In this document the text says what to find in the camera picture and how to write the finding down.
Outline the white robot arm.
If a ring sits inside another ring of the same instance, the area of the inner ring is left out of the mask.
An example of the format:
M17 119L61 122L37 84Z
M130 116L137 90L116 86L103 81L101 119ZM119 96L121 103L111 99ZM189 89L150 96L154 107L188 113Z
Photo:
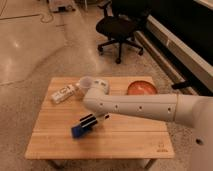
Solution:
M213 97L183 94L110 95L109 82L96 79L83 103L96 115L115 113L192 127L195 143L188 171L213 171Z

